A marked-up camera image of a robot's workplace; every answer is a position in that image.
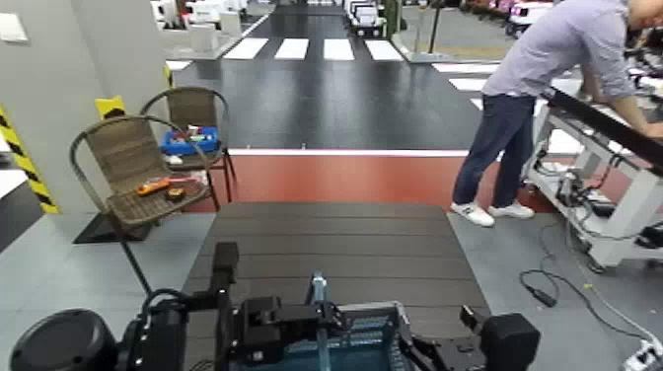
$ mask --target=white wall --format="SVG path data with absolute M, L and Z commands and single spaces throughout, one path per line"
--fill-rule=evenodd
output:
M 167 88 L 150 4 L 1 0 L 0 12 L 19 14 L 30 38 L 0 41 L 0 104 L 60 211 L 95 212 L 71 171 L 69 145 L 99 120 L 96 98 L 122 95 L 127 110 L 138 112 Z M 79 158 L 93 184 L 108 189 L 89 152 Z

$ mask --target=power strip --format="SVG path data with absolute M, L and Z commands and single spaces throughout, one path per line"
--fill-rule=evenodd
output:
M 663 345 L 660 341 L 642 340 L 642 346 L 624 362 L 624 371 L 662 371 Z

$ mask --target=white floor tile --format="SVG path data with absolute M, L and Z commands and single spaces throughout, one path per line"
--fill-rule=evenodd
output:
M 302 60 L 306 58 L 308 48 L 309 40 L 307 38 L 285 38 L 276 51 L 274 59 Z
M 5 142 L 5 138 L 2 137 L 2 133 L 0 132 L 0 152 L 11 152 L 12 150 L 9 148 L 9 145 L 7 145 L 7 142 Z
M 374 60 L 403 60 L 403 57 L 394 49 L 394 46 L 385 39 L 367 39 L 366 46 Z
M 0 198 L 6 196 L 28 179 L 23 170 L 0 171 Z
M 166 64 L 168 64 L 168 68 L 170 68 L 171 71 L 182 71 L 187 68 L 191 62 L 191 60 L 167 60 Z
M 481 98 L 472 98 L 470 99 L 473 105 L 477 106 L 479 111 L 483 111 L 483 101 Z M 546 100 L 537 100 L 537 103 L 534 105 L 534 116 L 538 116 L 541 112 L 541 108 L 546 104 Z
M 246 37 L 240 43 L 235 45 L 224 59 L 254 59 L 262 47 L 267 43 L 268 38 Z
M 325 60 L 354 60 L 350 41 L 347 38 L 326 38 Z
M 493 73 L 499 64 L 450 64 L 450 63 L 433 63 L 433 68 L 442 73 Z
M 480 92 L 487 79 L 449 79 L 449 82 L 462 92 Z M 552 85 L 566 94 L 575 94 L 580 89 L 579 79 L 554 79 Z
M 480 92 L 487 79 L 449 79 L 451 85 L 461 92 Z

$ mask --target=man's hand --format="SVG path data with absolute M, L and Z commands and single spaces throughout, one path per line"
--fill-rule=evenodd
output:
M 663 139 L 663 122 L 648 124 L 643 134 L 653 139 Z

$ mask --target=light switch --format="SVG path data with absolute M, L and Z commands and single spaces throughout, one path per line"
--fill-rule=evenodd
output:
M 18 14 L 0 13 L 0 39 L 8 42 L 29 41 Z

